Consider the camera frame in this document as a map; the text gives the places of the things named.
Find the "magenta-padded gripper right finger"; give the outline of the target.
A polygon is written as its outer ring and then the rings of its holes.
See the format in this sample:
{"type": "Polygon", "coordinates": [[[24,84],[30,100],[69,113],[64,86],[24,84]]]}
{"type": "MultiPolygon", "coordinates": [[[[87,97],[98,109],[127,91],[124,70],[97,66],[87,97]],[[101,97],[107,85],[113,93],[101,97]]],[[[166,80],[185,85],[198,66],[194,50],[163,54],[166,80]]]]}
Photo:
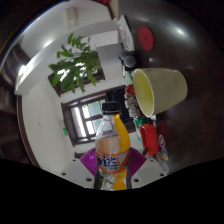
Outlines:
{"type": "Polygon", "coordinates": [[[165,171],[155,159],[147,159],[138,150],[130,149],[126,177],[128,189],[141,188],[165,176],[165,171]]]}

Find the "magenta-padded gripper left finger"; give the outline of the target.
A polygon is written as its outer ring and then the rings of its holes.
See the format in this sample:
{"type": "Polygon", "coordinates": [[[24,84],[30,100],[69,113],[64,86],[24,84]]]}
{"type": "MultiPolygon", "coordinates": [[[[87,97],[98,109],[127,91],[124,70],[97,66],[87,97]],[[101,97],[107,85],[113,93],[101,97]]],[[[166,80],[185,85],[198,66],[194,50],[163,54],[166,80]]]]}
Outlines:
{"type": "Polygon", "coordinates": [[[61,177],[84,188],[96,188],[99,180],[96,150],[92,148],[80,158],[72,159],[61,171],[61,177]]]}

